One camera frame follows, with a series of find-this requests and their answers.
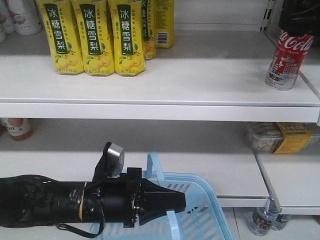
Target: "yellow label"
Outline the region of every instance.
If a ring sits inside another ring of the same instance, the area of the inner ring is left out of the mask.
[[[156,0],[142,0],[142,32],[147,60],[156,56]]]
[[[113,24],[114,66],[123,76],[146,70],[141,0],[109,0]]]
[[[297,153],[309,142],[310,132],[301,122],[277,122],[284,140],[275,154]]]
[[[115,72],[112,26],[107,0],[72,0],[81,40],[84,70],[93,76]]]
[[[175,42],[175,0],[155,0],[155,46],[171,48]]]
[[[51,57],[59,74],[84,71],[81,44],[71,0],[36,0],[39,6]]]

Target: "coca-cola logo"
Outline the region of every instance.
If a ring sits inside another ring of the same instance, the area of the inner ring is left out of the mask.
[[[278,44],[286,49],[292,49],[293,51],[307,51],[311,47],[313,36],[290,36],[285,31],[281,31]]]

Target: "red can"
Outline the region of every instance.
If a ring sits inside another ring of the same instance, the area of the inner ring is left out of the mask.
[[[290,36],[282,30],[265,83],[277,90],[292,89],[313,40],[308,34]]]

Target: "plastic basket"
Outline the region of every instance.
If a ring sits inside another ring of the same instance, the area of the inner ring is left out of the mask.
[[[145,225],[123,228],[123,223],[106,223],[96,240],[233,240],[212,187],[194,174],[163,172],[156,152],[148,154],[142,176],[162,187],[185,193],[185,211],[154,219]],[[92,233],[99,224],[90,225]]]

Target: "robotic arm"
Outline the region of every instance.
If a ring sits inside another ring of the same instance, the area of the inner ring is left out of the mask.
[[[92,182],[62,182],[40,175],[0,178],[0,226],[27,228],[52,226],[86,238],[95,238],[105,222],[133,228],[139,216],[143,225],[165,216],[168,210],[182,212],[185,194],[142,178],[141,168],[127,169],[124,149],[108,142]],[[98,233],[89,233],[67,223],[100,223]]]

